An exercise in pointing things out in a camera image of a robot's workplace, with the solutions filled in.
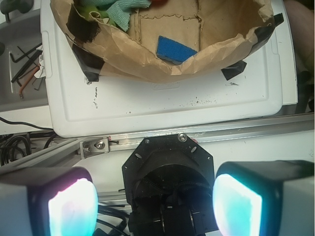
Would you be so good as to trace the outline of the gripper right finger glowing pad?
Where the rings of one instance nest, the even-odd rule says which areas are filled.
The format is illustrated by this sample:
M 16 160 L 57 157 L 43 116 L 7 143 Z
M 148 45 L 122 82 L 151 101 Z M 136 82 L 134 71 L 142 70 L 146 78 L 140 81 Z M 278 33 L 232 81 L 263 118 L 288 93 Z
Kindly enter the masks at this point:
M 224 236 L 313 236 L 315 164 L 225 162 L 217 171 L 213 208 Z

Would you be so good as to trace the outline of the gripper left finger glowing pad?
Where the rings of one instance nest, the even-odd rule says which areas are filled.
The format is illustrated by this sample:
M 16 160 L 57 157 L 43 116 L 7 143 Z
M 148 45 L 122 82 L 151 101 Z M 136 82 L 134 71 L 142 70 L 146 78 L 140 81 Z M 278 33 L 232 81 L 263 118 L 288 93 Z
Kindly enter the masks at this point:
M 0 169 L 2 236 L 91 236 L 97 191 L 82 167 Z

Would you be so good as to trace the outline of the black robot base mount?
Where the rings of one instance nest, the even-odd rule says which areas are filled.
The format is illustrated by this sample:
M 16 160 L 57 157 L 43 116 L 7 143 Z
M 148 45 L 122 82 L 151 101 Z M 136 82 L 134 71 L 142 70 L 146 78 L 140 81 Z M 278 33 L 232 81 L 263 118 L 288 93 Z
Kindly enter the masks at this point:
M 188 135 L 145 138 L 122 166 L 134 236 L 204 236 L 218 229 L 213 157 Z

